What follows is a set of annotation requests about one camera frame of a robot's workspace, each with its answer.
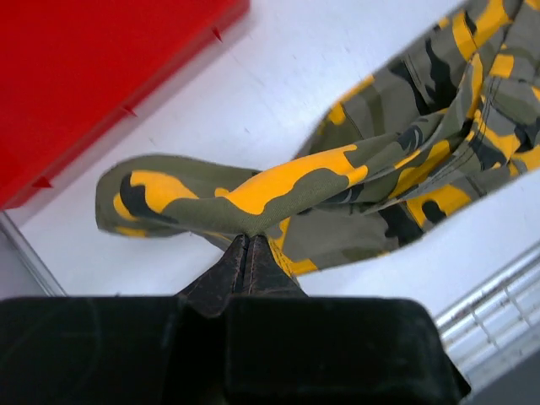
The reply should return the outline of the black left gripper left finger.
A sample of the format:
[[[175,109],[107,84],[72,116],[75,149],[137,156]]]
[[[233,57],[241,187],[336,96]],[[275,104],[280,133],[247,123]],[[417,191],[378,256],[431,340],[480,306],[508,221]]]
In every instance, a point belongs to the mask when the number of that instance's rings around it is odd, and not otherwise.
[[[18,297],[1,303],[4,404],[162,404],[223,363],[222,313],[201,284],[164,296]]]

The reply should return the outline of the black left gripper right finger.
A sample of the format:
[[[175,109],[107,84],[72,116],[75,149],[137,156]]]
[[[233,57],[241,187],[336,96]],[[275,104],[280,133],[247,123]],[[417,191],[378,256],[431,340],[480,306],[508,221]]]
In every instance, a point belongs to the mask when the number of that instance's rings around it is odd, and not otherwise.
[[[457,404],[470,384],[409,299],[309,297],[250,239],[224,313],[232,404]]]

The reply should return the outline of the camouflage yellow green trousers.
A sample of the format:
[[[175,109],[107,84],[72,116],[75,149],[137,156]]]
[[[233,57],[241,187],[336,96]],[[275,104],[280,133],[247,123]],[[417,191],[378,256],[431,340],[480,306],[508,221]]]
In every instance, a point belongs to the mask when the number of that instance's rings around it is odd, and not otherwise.
[[[127,159],[99,179],[95,220],[220,248],[265,235],[300,276],[415,242],[538,166],[539,4],[469,1],[337,101],[295,159]]]

